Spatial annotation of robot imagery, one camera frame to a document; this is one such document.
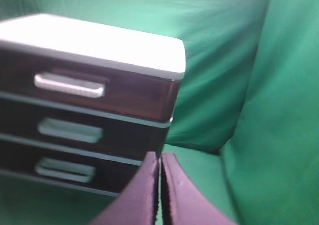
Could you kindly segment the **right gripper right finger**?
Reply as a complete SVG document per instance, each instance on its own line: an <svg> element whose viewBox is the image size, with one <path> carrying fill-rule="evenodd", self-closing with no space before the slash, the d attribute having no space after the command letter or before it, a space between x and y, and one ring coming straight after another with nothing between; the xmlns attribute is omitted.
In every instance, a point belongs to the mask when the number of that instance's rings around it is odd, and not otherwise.
<svg viewBox="0 0 319 225"><path fill-rule="evenodd" d="M160 199L164 225L235 225L186 174L174 153L163 153Z"/></svg>

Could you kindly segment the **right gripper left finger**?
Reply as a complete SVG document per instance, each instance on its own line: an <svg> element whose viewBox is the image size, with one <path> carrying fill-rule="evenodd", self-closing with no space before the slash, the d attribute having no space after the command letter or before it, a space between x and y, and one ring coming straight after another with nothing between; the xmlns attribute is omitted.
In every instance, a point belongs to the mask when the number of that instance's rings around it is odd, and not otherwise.
<svg viewBox="0 0 319 225"><path fill-rule="evenodd" d="M159 160L146 154L140 168L116 199L91 225L154 225L158 211Z"/></svg>

